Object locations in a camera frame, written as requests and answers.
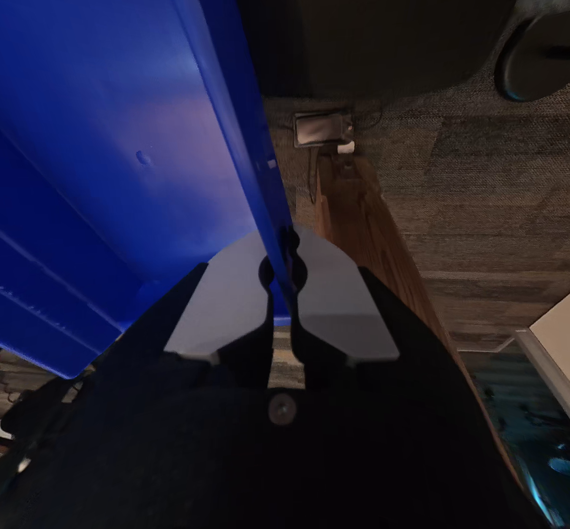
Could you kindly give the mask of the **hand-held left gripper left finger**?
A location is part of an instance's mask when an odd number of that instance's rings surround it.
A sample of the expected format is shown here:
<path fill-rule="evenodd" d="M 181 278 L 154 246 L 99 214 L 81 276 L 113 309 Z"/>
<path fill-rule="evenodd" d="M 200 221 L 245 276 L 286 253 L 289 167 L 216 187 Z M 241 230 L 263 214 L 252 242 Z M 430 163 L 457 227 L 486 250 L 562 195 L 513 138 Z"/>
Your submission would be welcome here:
<path fill-rule="evenodd" d="M 273 344 L 273 298 L 262 283 L 267 257 L 254 230 L 214 255 L 170 335 L 164 352 L 190 360 L 217 352 L 262 329 Z"/>

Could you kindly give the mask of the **dark chair seat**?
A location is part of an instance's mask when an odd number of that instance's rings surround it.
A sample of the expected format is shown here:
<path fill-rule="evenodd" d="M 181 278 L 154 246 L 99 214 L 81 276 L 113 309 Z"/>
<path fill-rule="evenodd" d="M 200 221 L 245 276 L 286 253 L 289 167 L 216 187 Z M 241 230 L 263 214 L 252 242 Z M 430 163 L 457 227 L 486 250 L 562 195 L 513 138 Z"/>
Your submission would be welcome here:
<path fill-rule="evenodd" d="M 260 91 L 390 98 L 463 82 L 515 0 L 237 0 Z"/>

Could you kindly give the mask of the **blue plastic bin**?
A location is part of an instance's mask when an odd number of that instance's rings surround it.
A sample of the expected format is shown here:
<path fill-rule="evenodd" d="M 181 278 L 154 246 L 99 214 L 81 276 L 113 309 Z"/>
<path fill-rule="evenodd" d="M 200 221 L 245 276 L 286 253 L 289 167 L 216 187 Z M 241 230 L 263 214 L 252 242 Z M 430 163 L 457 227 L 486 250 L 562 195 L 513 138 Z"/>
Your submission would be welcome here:
<path fill-rule="evenodd" d="M 78 376 L 291 224 L 237 0 L 1 0 L 1 348 Z"/>

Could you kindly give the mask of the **wooden pillar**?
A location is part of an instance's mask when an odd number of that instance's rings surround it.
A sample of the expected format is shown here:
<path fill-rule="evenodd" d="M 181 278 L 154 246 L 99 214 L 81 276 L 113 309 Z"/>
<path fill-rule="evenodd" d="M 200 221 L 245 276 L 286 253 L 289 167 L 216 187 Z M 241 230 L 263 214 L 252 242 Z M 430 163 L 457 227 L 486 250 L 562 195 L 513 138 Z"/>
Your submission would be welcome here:
<path fill-rule="evenodd" d="M 398 405 L 421 442 L 434 528 L 547 528 L 528 498 L 365 157 L 317 159 L 316 229 L 359 266 L 400 350 L 357 378 Z"/>

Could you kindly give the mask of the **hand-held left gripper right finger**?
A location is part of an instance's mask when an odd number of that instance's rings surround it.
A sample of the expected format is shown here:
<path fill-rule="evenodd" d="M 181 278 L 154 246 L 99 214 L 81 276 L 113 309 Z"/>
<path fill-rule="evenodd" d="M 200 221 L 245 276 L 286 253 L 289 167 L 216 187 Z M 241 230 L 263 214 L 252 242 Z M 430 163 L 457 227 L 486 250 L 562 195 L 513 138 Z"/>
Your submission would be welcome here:
<path fill-rule="evenodd" d="M 354 362 L 394 362 L 400 351 L 356 262 L 311 230 L 289 236 L 301 329 Z"/>

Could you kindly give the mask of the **black floor outlet box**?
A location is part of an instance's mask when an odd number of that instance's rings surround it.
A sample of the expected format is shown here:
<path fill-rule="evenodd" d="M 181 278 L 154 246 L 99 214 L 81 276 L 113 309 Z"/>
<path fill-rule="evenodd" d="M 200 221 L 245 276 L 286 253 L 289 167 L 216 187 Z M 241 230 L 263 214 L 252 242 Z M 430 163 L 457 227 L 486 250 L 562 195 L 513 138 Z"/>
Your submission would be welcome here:
<path fill-rule="evenodd" d="M 295 148 L 349 145 L 354 141 L 352 113 L 348 110 L 305 112 L 294 115 Z"/>

